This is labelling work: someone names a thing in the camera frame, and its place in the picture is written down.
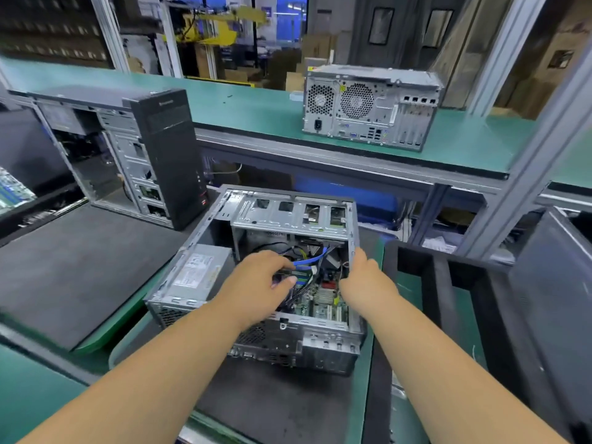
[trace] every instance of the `ventilation grille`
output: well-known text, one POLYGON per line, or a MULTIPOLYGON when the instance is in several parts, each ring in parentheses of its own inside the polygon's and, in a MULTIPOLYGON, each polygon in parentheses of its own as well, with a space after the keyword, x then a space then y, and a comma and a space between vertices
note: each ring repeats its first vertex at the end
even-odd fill
POLYGON ((265 340, 265 331, 261 326, 252 326, 241 332, 236 344, 259 344, 265 340))
POLYGON ((374 95, 366 84, 352 84, 341 94, 341 110, 349 118, 366 117, 374 106, 374 95))
POLYGON ((335 92, 330 86, 314 84, 308 91, 307 109, 311 113, 329 115, 333 113, 335 92))
POLYGON ((174 310, 173 308, 163 307, 158 312, 158 315, 165 327, 169 327, 188 313, 188 311, 174 310))

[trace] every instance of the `blue cable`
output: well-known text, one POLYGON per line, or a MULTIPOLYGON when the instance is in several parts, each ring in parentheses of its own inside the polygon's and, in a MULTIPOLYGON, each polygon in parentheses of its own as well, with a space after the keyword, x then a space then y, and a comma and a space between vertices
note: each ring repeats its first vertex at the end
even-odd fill
POLYGON ((324 247, 324 248, 323 248, 323 252, 322 252, 320 255, 318 255, 318 256, 316 256, 316 257, 313 257, 312 259, 307 259, 307 260, 299 260, 299 261, 293 261, 293 264, 294 264, 295 266, 300 266, 300 265, 307 265, 307 264, 309 264, 309 263, 314 263, 315 261, 319 261, 319 260, 321 259, 321 257, 322 257, 323 255, 325 255, 325 253, 326 253, 326 252, 327 252, 327 248, 326 248, 326 247, 324 247))

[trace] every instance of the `person's right hand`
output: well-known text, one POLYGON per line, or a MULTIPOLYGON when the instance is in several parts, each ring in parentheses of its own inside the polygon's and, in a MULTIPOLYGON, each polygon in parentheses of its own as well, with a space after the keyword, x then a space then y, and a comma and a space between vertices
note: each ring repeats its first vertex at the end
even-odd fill
POLYGON ((360 247, 356 248, 349 276, 340 281, 339 289, 347 304, 368 321, 384 307, 385 299, 399 296, 397 286, 360 247))

